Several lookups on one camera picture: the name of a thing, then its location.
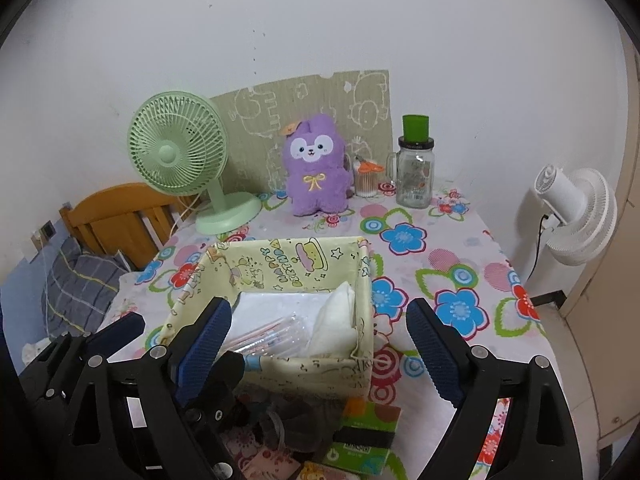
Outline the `pink wet wipes pack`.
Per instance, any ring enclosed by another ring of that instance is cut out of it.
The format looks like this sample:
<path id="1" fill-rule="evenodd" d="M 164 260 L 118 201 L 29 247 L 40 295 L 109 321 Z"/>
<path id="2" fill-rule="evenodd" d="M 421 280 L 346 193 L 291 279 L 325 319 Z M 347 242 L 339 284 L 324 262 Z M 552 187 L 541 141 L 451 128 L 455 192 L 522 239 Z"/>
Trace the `pink wet wipes pack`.
<path id="1" fill-rule="evenodd" d="M 242 468 L 246 480 L 288 480 L 302 466 L 288 450 L 261 448 Z"/>

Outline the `clear plastic packet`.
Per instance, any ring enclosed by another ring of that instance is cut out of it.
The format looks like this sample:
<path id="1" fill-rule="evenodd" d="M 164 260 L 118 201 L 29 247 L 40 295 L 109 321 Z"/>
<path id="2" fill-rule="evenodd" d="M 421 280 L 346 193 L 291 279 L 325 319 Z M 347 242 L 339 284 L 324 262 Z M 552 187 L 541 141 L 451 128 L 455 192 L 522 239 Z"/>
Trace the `clear plastic packet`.
<path id="1" fill-rule="evenodd" d="M 292 358 L 300 356 L 309 344 L 309 330 L 305 320 L 296 314 L 277 318 L 251 330 L 227 339 L 220 352 L 235 352 L 242 356 L 274 356 Z"/>

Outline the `green orange tissue pack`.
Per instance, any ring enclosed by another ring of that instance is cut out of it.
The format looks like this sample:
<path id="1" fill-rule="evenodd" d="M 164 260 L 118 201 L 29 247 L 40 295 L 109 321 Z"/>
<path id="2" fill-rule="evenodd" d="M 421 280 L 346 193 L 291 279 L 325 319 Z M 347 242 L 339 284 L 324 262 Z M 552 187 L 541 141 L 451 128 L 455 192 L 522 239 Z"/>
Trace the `green orange tissue pack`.
<path id="1" fill-rule="evenodd" d="M 379 476 L 390 456 L 400 416 L 398 406 L 348 399 L 322 463 L 352 474 Z"/>

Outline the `white cloth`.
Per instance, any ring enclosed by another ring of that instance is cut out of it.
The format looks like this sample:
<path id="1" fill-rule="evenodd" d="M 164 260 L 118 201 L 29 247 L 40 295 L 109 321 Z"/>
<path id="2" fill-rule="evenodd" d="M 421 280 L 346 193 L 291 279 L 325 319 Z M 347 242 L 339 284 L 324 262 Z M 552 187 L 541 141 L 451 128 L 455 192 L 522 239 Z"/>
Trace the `white cloth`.
<path id="1" fill-rule="evenodd" d="M 344 359 L 356 348 L 355 291 L 343 282 L 320 309 L 306 349 L 308 358 Z"/>

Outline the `grey plaid pillow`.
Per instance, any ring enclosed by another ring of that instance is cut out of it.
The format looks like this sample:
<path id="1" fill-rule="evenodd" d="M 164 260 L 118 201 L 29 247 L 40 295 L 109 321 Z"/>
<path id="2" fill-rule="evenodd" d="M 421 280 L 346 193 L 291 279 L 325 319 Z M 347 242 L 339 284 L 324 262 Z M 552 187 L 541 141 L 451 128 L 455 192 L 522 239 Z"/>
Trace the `grey plaid pillow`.
<path id="1" fill-rule="evenodd" d="M 130 271 L 121 252 L 98 255 L 75 237 L 66 238 L 55 254 L 41 295 L 47 337 L 95 333 L 119 292 L 119 279 Z"/>

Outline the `yellow cartoon packet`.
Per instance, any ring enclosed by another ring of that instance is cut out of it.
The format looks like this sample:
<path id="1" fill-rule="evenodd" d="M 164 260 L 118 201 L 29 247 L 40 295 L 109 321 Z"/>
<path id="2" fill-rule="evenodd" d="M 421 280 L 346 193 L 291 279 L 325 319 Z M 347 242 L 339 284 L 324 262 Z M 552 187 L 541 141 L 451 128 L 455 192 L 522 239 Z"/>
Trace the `yellow cartoon packet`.
<path id="1" fill-rule="evenodd" d="M 358 474 L 330 466 L 305 462 L 296 480 L 360 480 Z"/>

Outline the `yellow cartoon fabric box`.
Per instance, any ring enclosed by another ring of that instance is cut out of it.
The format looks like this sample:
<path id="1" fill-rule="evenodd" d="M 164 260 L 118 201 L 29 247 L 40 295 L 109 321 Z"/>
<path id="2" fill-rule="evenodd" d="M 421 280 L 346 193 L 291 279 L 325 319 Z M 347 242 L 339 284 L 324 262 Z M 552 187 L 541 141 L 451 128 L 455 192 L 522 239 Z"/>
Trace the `yellow cartoon fabric box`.
<path id="1" fill-rule="evenodd" d="M 280 393 L 325 398 L 365 396 L 373 367 L 373 304 L 367 241 L 359 236 L 273 238 L 206 248 L 160 332 L 169 344 L 215 297 L 232 309 L 226 339 L 296 314 L 311 338 L 326 300 L 343 282 L 355 291 L 356 348 L 348 358 L 254 356 L 244 380 Z"/>

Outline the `floral tablecloth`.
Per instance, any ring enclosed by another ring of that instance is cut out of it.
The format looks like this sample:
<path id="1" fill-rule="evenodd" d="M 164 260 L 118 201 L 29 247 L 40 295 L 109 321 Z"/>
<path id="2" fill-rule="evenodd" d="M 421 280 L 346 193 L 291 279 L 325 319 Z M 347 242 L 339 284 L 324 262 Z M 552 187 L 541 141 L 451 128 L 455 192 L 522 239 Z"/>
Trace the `floral tablecloth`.
<path id="1" fill-rule="evenodd" d="M 472 346 L 500 359 L 528 362 L 548 356 L 549 341 L 525 287 L 480 216 L 456 188 L 437 191 L 426 209 L 396 202 L 393 185 L 354 197 L 339 214 L 295 217 L 283 192 L 262 194 L 258 216 L 229 233 L 201 236 L 184 226 L 140 272 L 128 273 L 105 315 L 142 315 L 141 336 L 118 352 L 137 359 L 160 344 L 171 308 L 206 248 L 216 243 L 359 236 L 369 248 L 373 304 L 373 367 L 368 401 L 401 408 L 382 474 L 369 479 L 413 479 L 449 424 L 442 400 L 406 327 L 410 301 L 426 300 L 439 319 Z"/>

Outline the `white standing fan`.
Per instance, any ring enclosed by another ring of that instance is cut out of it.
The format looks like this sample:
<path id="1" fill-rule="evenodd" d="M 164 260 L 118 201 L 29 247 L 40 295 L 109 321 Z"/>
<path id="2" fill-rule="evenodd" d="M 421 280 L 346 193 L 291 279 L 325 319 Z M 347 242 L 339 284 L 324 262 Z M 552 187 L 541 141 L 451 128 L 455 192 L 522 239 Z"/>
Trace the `white standing fan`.
<path id="1" fill-rule="evenodd" d="M 546 246 L 557 262 L 582 266 L 604 251 L 615 231 L 617 202 L 600 171 L 580 168 L 566 174 L 547 165 L 533 191 L 551 212 L 542 229 L 551 230 Z"/>

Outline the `green desk fan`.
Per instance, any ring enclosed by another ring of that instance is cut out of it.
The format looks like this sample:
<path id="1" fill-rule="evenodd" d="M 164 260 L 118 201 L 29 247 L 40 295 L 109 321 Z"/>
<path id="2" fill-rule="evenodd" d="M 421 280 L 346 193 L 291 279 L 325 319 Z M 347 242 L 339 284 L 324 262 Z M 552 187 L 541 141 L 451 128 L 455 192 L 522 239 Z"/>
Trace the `green desk fan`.
<path id="1" fill-rule="evenodd" d="M 184 91 L 151 96 L 131 119 L 127 148 L 132 166 L 154 190 L 172 196 L 207 195 L 195 216 L 196 230 L 203 235 L 231 232 L 262 210 L 254 194 L 222 190 L 228 133 L 208 99 Z"/>

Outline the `purple plush toy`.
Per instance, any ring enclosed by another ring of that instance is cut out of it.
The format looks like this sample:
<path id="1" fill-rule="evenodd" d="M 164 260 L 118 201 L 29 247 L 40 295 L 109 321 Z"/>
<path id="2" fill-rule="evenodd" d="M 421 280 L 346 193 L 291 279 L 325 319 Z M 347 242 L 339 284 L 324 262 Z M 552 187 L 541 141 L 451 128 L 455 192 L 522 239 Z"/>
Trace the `purple plush toy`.
<path id="1" fill-rule="evenodd" d="M 282 136 L 285 189 L 292 214 L 303 217 L 318 211 L 345 211 L 354 177 L 346 169 L 346 144 L 334 119 L 317 114 L 289 125 Z"/>

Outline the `glass jar green lid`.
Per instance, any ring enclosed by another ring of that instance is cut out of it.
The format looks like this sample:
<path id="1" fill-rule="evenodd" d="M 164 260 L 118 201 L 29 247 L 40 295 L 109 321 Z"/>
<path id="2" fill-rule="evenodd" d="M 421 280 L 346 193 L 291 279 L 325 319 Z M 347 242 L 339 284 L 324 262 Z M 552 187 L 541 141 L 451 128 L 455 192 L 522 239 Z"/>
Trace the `glass jar green lid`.
<path id="1" fill-rule="evenodd" d="M 435 141 L 430 135 L 426 115 L 402 116 L 402 135 L 398 151 L 387 156 L 387 177 L 396 191 L 396 202 L 403 207 L 426 209 L 433 195 Z"/>

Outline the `toothpick holder with carrot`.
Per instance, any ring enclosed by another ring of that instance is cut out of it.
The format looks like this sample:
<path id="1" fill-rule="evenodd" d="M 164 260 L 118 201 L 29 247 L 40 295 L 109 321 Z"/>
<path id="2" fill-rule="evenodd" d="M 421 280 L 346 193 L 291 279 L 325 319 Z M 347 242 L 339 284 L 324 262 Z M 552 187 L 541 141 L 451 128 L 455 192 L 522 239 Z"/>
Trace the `toothpick holder with carrot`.
<path id="1" fill-rule="evenodd" d="M 385 168 L 374 160 L 356 155 L 352 171 L 354 172 L 355 193 L 360 197 L 375 196 L 378 192 L 378 182 L 385 174 Z"/>

